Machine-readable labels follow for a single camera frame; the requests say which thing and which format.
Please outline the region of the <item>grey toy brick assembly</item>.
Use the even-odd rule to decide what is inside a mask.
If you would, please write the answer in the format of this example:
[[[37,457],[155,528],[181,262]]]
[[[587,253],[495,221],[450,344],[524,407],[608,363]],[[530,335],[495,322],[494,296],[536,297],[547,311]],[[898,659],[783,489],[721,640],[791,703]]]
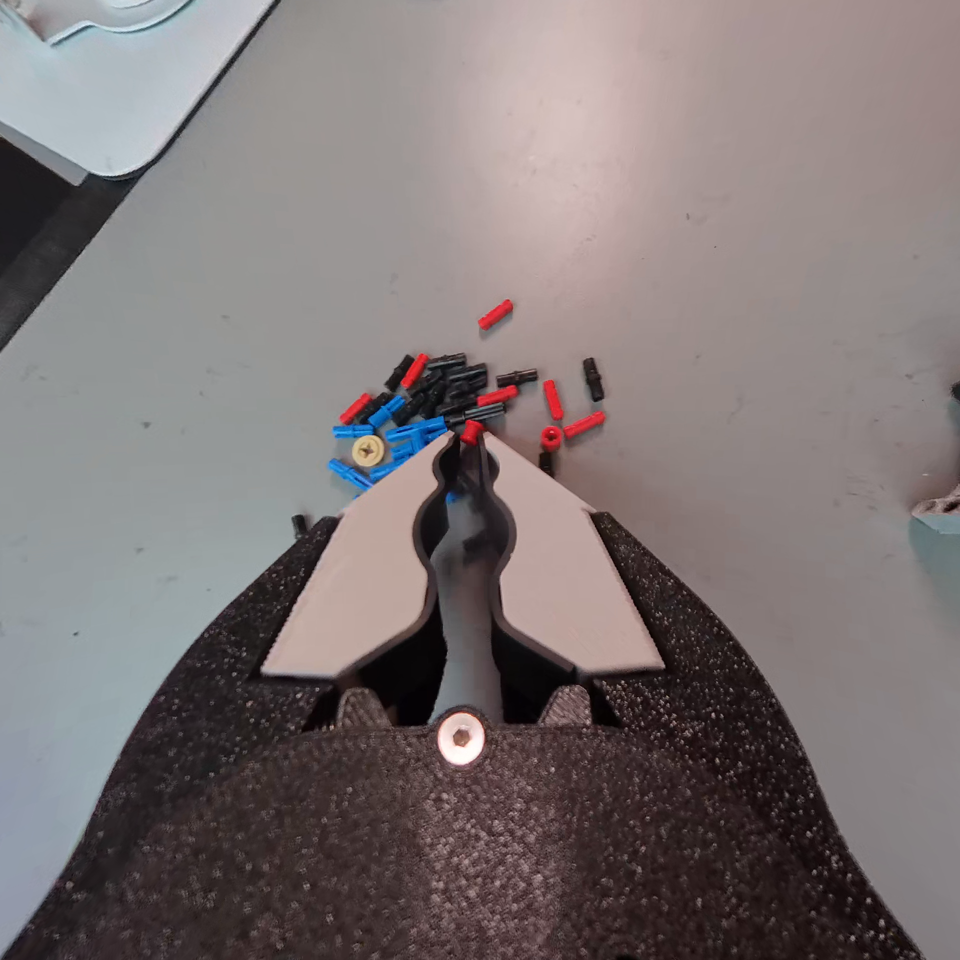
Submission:
[[[485,512],[479,448],[461,443],[459,450],[458,471],[443,504],[448,529],[431,557],[446,643],[432,718],[466,706],[498,723],[503,701],[489,605],[498,555]]]

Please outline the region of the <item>grey desk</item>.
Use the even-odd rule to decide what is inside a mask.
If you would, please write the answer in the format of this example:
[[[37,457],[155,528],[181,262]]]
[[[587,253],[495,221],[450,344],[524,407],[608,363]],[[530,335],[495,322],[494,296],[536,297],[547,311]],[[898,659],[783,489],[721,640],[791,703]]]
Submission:
[[[558,474],[717,611],[853,845],[956,845],[958,3],[284,2],[2,352],[2,842],[335,512],[403,354],[541,366]]]

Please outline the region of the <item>pile of small toy pins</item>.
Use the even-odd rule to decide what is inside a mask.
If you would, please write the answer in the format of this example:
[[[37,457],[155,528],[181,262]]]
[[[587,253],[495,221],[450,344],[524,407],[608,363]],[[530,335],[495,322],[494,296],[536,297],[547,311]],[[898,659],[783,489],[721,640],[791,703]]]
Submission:
[[[474,448],[488,424],[506,415],[528,383],[540,382],[535,367],[499,373],[491,385],[489,365],[471,364],[464,352],[429,356],[405,354],[377,396],[363,392],[331,427],[337,442],[351,442],[349,462],[334,457],[331,474],[365,493],[415,454],[452,432]],[[553,477],[557,450],[603,425],[605,387],[594,357],[582,360],[591,411],[564,425],[566,416],[556,382],[542,381],[548,424],[541,430],[538,467]]]

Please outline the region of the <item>white rounded board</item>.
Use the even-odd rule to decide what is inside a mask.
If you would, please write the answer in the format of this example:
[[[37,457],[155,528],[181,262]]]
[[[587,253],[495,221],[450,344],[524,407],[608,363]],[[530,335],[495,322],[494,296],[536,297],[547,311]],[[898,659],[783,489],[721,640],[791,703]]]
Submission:
[[[273,1],[1,3],[2,139],[77,186],[149,167]]]

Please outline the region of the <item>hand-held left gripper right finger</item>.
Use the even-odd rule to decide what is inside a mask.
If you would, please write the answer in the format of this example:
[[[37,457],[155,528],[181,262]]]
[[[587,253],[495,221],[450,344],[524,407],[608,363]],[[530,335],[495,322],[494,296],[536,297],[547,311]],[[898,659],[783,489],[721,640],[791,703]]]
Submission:
[[[663,671],[594,508],[491,434],[484,453],[491,506],[506,522],[497,584],[508,636],[585,677]]]

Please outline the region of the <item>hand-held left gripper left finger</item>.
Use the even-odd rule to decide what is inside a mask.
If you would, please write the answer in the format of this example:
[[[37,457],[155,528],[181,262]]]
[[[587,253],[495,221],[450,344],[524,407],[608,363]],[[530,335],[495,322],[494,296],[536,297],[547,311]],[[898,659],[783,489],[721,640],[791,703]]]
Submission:
[[[356,497],[261,665],[273,678],[336,681],[412,638],[437,601],[433,553],[450,528],[452,432]]]

